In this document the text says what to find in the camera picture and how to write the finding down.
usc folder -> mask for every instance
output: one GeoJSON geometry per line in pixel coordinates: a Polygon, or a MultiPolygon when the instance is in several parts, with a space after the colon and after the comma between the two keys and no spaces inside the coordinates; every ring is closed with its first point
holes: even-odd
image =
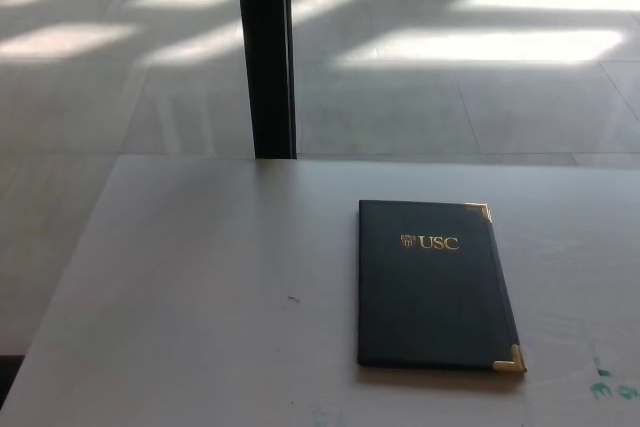
{"type": "Polygon", "coordinates": [[[489,208],[360,201],[358,363],[524,373],[489,208]]]}

gold metal corner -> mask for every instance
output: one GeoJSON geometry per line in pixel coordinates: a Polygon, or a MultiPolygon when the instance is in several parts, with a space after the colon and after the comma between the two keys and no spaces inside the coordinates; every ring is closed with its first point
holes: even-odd
{"type": "Polygon", "coordinates": [[[489,206],[487,204],[474,204],[473,202],[467,202],[465,205],[480,207],[482,209],[482,215],[484,216],[484,218],[493,223],[493,220],[491,220],[491,211],[489,210],[489,206]]]}
{"type": "Polygon", "coordinates": [[[520,346],[513,344],[511,346],[511,360],[496,360],[493,363],[493,370],[511,374],[524,374],[527,368],[524,365],[524,357],[520,346]]]}

green paint stain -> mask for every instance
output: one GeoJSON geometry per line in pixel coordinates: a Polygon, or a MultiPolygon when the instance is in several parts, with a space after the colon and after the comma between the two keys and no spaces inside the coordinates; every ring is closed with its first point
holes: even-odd
{"type": "Polygon", "coordinates": [[[630,387],[628,385],[619,385],[616,389],[616,392],[626,400],[636,399],[638,398],[638,389],[635,387],[630,387]]]}
{"type": "Polygon", "coordinates": [[[604,382],[598,382],[591,386],[591,393],[596,399],[600,397],[611,397],[611,389],[604,382]]]}
{"type": "Polygon", "coordinates": [[[598,357],[594,357],[593,361],[596,364],[596,370],[598,371],[598,375],[600,377],[613,377],[613,375],[611,375],[611,372],[600,368],[600,359],[598,357]]]}

table surface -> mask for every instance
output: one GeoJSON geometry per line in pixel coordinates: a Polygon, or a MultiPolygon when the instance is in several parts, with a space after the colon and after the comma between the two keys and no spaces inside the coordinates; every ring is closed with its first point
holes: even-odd
{"type": "Polygon", "coordinates": [[[639,195],[623,171],[122,158],[0,426],[637,425],[639,195]],[[524,380],[356,366],[360,199],[490,204],[524,380]]]}

